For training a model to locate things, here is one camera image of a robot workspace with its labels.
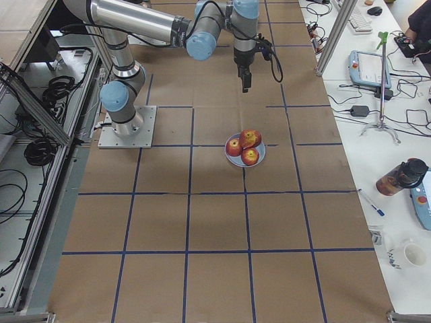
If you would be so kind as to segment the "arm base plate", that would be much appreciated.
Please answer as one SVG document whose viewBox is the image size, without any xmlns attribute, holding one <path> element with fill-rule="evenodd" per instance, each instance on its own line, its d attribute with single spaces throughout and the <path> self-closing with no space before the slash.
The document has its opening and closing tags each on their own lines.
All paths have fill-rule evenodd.
<svg viewBox="0 0 431 323">
<path fill-rule="evenodd" d="M 135 106 L 135 116 L 128 123 L 115 123 L 107 112 L 98 147 L 100 149 L 150 149 L 154 137 L 157 106 Z"/>
</svg>

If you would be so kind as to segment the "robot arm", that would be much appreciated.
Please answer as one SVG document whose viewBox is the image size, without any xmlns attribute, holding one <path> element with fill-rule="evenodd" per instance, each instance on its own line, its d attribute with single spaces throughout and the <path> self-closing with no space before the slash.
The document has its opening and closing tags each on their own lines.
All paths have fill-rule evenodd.
<svg viewBox="0 0 431 323">
<path fill-rule="evenodd" d="M 134 59 L 128 37 L 142 35 L 185 48 L 197 61 L 208 59 L 216 49 L 222 30 L 234 36 L 234 62 L 242 91 L 251 88 L 252 65 L 260 52 L 271 60 L 272 45 L 257 32 L 258 1 L 198 1 L 192 20 L 129 1 L 65 1 L 66 8 L 82 22 L 100 28 L 113 64 L 115 81 L 105 85 L 100 99 L 119 137 L 136 135 L 144 117 L 134 105 L 145 82 L 144 68 Z"/>
</svg>

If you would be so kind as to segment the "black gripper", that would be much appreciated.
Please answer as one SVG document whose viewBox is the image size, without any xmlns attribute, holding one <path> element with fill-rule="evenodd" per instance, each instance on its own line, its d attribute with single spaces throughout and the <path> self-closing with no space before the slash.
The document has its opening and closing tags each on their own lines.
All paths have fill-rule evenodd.
<svg viewBox="0 0 431 323">
<path fill-rule="evenodd" d="M 258 39 L 234 39 L 234 62 L 236 63 L 238 76 L 242 81 L 242 92 L 248 93 L 252 86 L 252 74 L 250 65 L 255 59 L 255 53 L 261 52 L 268 57 L 272 43 L 265 38 Z"/>
</svg>

